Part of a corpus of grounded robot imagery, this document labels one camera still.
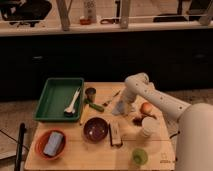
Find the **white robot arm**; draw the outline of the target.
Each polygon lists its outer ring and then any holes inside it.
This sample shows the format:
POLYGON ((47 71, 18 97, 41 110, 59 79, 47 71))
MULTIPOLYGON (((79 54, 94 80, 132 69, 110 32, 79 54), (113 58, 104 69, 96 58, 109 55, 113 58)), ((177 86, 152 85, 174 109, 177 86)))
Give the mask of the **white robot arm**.
POLYGON ((213 171, 213 105, 190 104, 150 87, 146 73, 128 76, 121 99, 141 96, 179 124, 174 171, 213 171))

